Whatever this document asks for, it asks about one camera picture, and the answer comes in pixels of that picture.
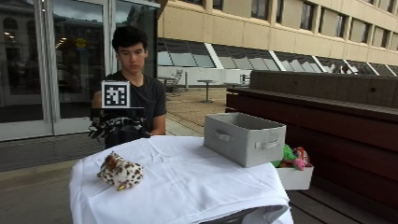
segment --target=dark hair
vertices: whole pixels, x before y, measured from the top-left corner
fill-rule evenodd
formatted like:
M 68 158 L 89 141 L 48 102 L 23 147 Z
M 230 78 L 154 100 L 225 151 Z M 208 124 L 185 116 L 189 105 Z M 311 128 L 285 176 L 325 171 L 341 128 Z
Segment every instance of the dark hair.
M 112 39 L 112 47 L 117 51 L 118 47 L 128 48 L 142 43 L 144 49 L 148 47 L 146 33 L 134 26 L 122 26 L 116 28 Z

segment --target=outdoor patio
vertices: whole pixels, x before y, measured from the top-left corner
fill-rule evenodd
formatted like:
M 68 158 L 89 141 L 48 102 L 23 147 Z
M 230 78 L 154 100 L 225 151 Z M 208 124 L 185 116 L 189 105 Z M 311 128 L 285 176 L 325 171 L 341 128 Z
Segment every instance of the outdoor patio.
M 213 103 L 200 102 L 205 98 L 204 89 L 168 96 L 166 134 L 202 136 L 204 117 L 224 112 L 225 96 L 225 88 L 209 90 Z M 86 133 L 0 143 L 0 223 L 72 223 L 71 167 L 101 148 Z M 294 223 L 390 223 L 314 184 L 309 190 L 289 191 L 289 196 Z

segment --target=gray t-shirt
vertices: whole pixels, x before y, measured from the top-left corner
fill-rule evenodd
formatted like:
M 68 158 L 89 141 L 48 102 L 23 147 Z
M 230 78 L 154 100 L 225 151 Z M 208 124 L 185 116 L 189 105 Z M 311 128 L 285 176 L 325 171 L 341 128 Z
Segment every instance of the gray t-shirt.
M 128 81 L 122 72 L 106 76 L 104 80 L 108 81 Z M 153 130 L 153 118 L 165 115 L 165 89 L 161 82 L 148 76 L 144 76 L 144 83 L 140 87 L 130 84 L 130 106 L 144 107 L 146 127 L 145 130 Z M 133 131 L 132 127 L 125 126 L 117 133 L 110 133 L 104 139 L 105 148 L 114 147 L 125 142 L 133 141 L 142 136 Z
M 128 81 L 121 71 L 106 76 L 104 80 Z M 165 89 L 162 83 L 144 75 L 144 83 L 140 87 L 130 86 L 130 106 L 144 107 L 148 131 L 153 130 L 153 118 L 165 115 Z

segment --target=storage box handle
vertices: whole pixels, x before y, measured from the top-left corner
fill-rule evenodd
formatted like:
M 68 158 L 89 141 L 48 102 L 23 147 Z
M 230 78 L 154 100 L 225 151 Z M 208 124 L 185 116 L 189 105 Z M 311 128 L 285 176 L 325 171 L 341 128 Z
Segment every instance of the storage box handle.
M 256 142 L 256 148 L 269 149 L 271 147 L 275 147 L 279 143 L 279 139 L 274 140 L 273 142 Z
M 214 135 L 216 135 L 216 138 L 220 139 L 221 141 L 224 142 L 230 142 L 233 141 L 233 136 L 228 133 L 221 133 L 220 131 L 214 131 Z

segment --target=green plush toy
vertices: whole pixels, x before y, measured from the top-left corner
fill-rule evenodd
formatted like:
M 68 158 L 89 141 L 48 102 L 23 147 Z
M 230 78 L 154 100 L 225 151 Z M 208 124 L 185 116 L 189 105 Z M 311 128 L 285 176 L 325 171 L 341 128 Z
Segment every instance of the green plush toy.
M 294 151 L 291 148 L 285 144 L 283 147 L 283 158 L 282 161 L 294 161 L 297 159 L 297 156 L 294 155 Z M 278 167 L 282 161 L 271 161 L 271 164 L 274 167 Z

